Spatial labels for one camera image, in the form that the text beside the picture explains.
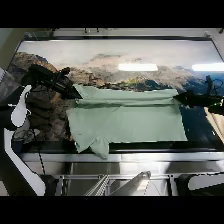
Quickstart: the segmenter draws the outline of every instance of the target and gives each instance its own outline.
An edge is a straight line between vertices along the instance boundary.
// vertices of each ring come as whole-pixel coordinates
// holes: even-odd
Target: printed landscape image
[[[54,73],[64,67],[70,67],[68,77],[74,83],[97,88],[127,91],[175,88],[179,93],[192,89],[195,93],[203,94],[207,90],[206,75],[211,75],[213,80],[224,81],[224,74],[196,73],[192,70],[192,65],[222,61],[209,42],[197,43],[198,46],[193,41],[189,42],[133,43],[124,40],[112,41],[111,44],[101,40],[23,42],[9,66],[7,75],[0,83],[0,98],[5,98],[17,88],[31,64],[40,64]],[[158,71],[120,71],[118,69],[120,63],[156,63]],[[219,88],[219,94],[224,94],[224,88]],[[35,96],[49,100],[46,92],[37,92]],[[51,91],[50,99],[54,96],[55,92]],[[59,98],[53,104],[55,111],[51,117],[52,128],[44,133],[45,139],[58,141],[61,138],[69,138],[66,134],[65,111],[70,101]],[[210,144],[219,140],[213,134],[213,128],[206,119],[203,108],[180,107],[180,110],[189,141]]]

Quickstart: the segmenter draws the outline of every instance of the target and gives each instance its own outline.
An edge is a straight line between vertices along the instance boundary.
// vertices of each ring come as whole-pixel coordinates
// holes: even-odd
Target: floor
[[[55,31],[55,35],[83,35],[84,28],[60,28]],[[113,29],[105,30],[99,28],[99,33],[96,29],[90,29],[87,35],[109,34],[109,35],[180,35],[180,36],[203,36],[205,32],[213,35],[220,53],[224,58],[224,34],[219,34],[219,28],[147,28],[147,29]],[[27,165],[35,172],[41,174],[41,164],[39,162],[30,162]],[[47,174],[63,174],[64,166],[62,163],[45,163]],[[152,162],[150,164],[136,164],[136,163],[123,163],[123,164],[102,164],[102,163],[74,163],[73,174],[138,174],[142,171],[150,170],[153,174],[164,173],[179,173],[179,172],[218,172],[224,171],[224,161],[218,162]],[[166,185],[164,181],[153,180],[150,183],[143,181],[139,188],[138,195],[167,195]],[[82,195],[85,190],[92,186],[93,181],[77,182],[73,181],[71,184],[70,195]],[[6,195],[6,191],[0,185],[0,195]]]

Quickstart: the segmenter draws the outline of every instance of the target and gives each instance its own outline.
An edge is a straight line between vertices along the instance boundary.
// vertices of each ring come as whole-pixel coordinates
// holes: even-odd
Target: green cloth
[[[83,97],[67,110],[78,152],[107,158],[109,143],[187,141],[175,89],[131,92],[74,85]]]

